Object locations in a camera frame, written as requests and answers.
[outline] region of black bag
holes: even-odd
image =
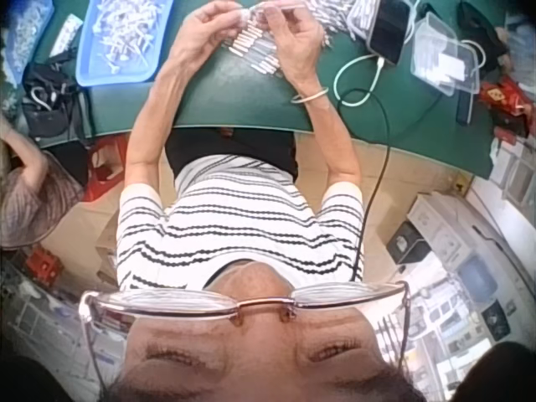
[[[51,138],[67,133],[85,148],[94,141],[95,130],[86,90],[64,65],[76,58],[76,48],[58,54],[45,63],[31,63],[24,71],[23,113],[32,138]]]

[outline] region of white striped top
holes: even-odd
[[[349,281],[363,205],[352,183],[335,183],[314,214],[276,167],[248,157],[213,155],[187,165],[178,199],[164,210],[146,184],[123,190],[117,230],[120,288],[201,290],[235,260],[269,264],[294,287]],[[359,262],[358,279],[362,278]]]

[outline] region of blue tray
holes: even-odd
[[[28,54],[28,58],[23,63],[21,68],[17,68],[14,58],[16,38],[15,28],[17,22],[16,20],[17,17],[24,15],[24,12],[28,8],[28,6],[32,3],[41,3],[44,6],[44,18],[41,25],[37,28],[37,32],[35,32],[35,34],[31,38],[31,40],[33,40],[33,43],[31,45],[32,49]],[[54,5],[52,4],[52,0],[16,0],[12,2],[9,7],[9,29],[8,36],[6,38],[6,63],[9,69],[8,73],[11,73],[13,80],[17,85],[20,84],[23,80],[24,69],[26,68],[26,65],[30,62],[30,60],[33,58],[35,48],[37,48],[37,44],[39,43],[39,40],[41,39],[44,30],[47,28],[47,25],[52,18],[52,14],[54,14]]]
[[[162,4],[164,8],[158,18],[157,30],[150,32],[155,37],[152,42],[153,46],[143,54],[148,65],[145,65],[139,58],[117,62],[117,65],[121,66],[121,70],[117,74],[112,74],[110,66],[99,55],[105,54],[108,47],[101,44],[101,39],[93,34],[93,25],[99,14],[97,5],[101,4],[101,0],[90,0],[90,5],[85,15],[76,60],[76,80],[80,85],[95,86],[125,82],[142,82],[151,78],[158,67],[162,41],[166,32],[166,25],[173,0],[157,0],[155,3]]]

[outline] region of green table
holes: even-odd
[[[54,40],[69,13],[84,18],[86,0],[55,0],[55,14],[41,40],[37,60],[46,59]],[[175,0],[168,22],[162,60],[174,40],[183,17],[206,0]],[[252,0],[243,0],[246,5]],[[430,0],[444,21],[456,26],[456,0]],[[471,0],[496,25],[502,25],[505,5],[500,0]],[[439,92],[410,73],[411,45],[405,47],[397,67],[386,67],[376,95],[384,103],[392,127],[391,144],[487,178],[492,163],[489,157],[492,122],[485,108],[477,105],[469,127],[456,124],[457,95],[443,96],[437,106],[418,125],[403,135],[437,98]],[[349,60],[366,54],[364,44],[356,44],[339,34],[331,49],[325,49],[318,74],[325,86],[332,86],[337,71]],[[350,87],[369,88],[376,62],[366,61],[351,68],[339,82],[340,91]],[[128,131],[147,98],[152,82],[104,85],[90,89],[93,118],[98,135]],[[188,86],[180,107],[176,126],[249,126],[291,131],[310,131],[311,123],[302,106],[291,105],[295,95],[284,79],[261,75],[246,62],[225,49],[199,71]],[[335,102],[332,90],[332,102]],[[343,116],[352,132],[367,142],[385,142],[384,123],[372,100],[359,108],[345,108]],[[58,138],[43,141],[42,146],[62,142]]]

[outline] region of white machine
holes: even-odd
[[[420,194],[408,218],[462,285],[488,338],[535,347],[536,280],[492,226],[465,200],[440,193]]]

